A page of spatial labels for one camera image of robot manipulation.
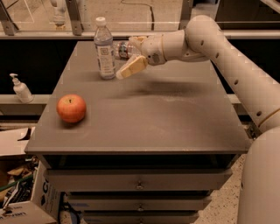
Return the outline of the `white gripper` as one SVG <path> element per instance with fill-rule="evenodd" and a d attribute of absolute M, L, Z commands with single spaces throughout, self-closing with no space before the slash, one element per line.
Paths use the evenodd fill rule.
<path fill-rule="evenodd" d="M 116 72 L 119 80 L 130 77 L 144 70 L 147 65 L 157 66 L 166 62 L 163 51 L 163 36 L 132 36 L 129 42 L 137 49 L 141 49 L 142 55 L 132 55 L 130 59 Z"/>

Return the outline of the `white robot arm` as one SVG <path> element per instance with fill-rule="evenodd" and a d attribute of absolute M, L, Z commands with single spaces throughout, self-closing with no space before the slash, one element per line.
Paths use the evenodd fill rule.
<path fill-rule="evenodd" d="M 280 224 L 280 83 L 228 42 L 216 22 L 193 17 L 184 30 L 131 37 L 140 52 L 117 72 L 124 79 L 169 60 L 211 60 L 261 131 L 241 176 L 237 224 Z"/>

